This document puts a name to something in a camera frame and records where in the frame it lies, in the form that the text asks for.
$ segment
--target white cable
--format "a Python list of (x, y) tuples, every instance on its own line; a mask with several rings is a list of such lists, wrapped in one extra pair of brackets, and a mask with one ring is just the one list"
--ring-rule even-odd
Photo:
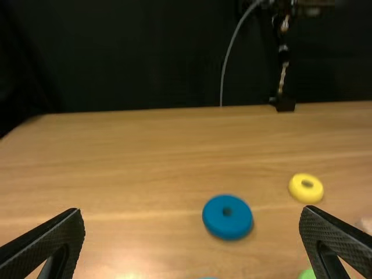
[(255, 2), (253, 2), (249, 7), (248, 9), (244, 12), (243, 16), (241, 17), (241, 19), (239, 20), (238, 22), (238, 25), (237, 27), (235, 28), (235, 31), (231, 37), (231, 41), (230, 41), (230, 44), (228, 45), (228, 48), (227, 48), (227, 52), (226, 52), (226, 56), (225, 56), (225, 59), (223, 60), (223, 66), (222, 66), (222, 72), (221, 72), (221, 86), (220, 86), (220, 106), (222, 106), (223, 104), (223, 83), (224, 83), (224, 78), (225, 78), (225, 72), (226, 72), (226, 64), (227, 64), (227, 60), (228, 60), (228, 57), (230, 55), (230, 52), (231, 52), (231, 48), (233, 47), (233, 44), (234, 44), (234, 41), (235, 41), (235, 38), (237, 37), (238, 35), (238, 32), (239, 32), (239, 29), (240, 27), (242, 26), (244, 20), (250, 15), (250, 13), (253, 12), (254, 9), (256, 9), (256, 7), (258, 5), (260, 5), (262, 2), (264, 2), (266, 0), (256, 0)]

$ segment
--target black clamp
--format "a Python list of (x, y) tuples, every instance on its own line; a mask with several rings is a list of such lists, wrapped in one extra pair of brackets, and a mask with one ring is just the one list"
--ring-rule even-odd
[(278, 63), (281, 72), (278, 86), (269, 102), (276, 107), (277, 112), (294, 112), (296, 107), (296, 99), (285, 90), (285, 78), (290, 66), (290, 52), (286, 42), (286, 34), (295, 15), (296, 1), (282, 0), (276, 2), (271, 23), (278, 46)]

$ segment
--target green ring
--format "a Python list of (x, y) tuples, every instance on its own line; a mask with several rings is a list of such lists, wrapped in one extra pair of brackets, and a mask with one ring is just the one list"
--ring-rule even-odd
[(304, 270), (303, 272), (301, 272), (298, 279), (316, 279), (314, 270), (312, 269)]

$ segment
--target ring hole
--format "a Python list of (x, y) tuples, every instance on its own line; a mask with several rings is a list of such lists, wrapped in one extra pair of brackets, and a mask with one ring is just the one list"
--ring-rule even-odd
[(306, 180), (306, 179), (302, 180), (301, 184), (302, 184), (302, 186), (304, 186), (306, 188), (312, 188), (314, 186), (314, 183), (312, 183), (311, 181)]
[(223, 210), (222, 210), (222, 214), (225, 217), (230, 217), (232, 213), (233, 213), (233, 211), (231, 210), (231, 208), (228, 208), (228, 207), (223, 208)]

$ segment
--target wooden table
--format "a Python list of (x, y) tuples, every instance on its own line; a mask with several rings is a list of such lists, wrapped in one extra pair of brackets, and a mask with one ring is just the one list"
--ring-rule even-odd
[[(87, 232), (74, 278), (297, 278), (297, 172), (322, 180), (319, 207), (354, 224), (372, 212), (372, 102), (37, 117), (0, 142), (0, 243), (67, 208)], [(253, 210), (249, 237), (205, 230), (212, 196)]]

